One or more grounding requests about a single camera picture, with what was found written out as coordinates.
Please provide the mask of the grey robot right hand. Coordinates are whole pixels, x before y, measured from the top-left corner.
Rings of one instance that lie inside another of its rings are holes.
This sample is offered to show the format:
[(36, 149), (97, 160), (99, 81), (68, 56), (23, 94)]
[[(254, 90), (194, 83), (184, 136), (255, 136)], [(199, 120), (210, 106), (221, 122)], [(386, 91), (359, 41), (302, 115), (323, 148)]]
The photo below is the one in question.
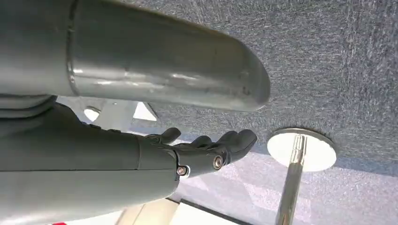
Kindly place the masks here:
[(45, 225), (172, 195), (245, 157), (244, 129), (173, 145), (81, 122), (58, 96), (263, 108), (260, 59), (221, 32), (115, 0), (0, 3), (0, 222)]

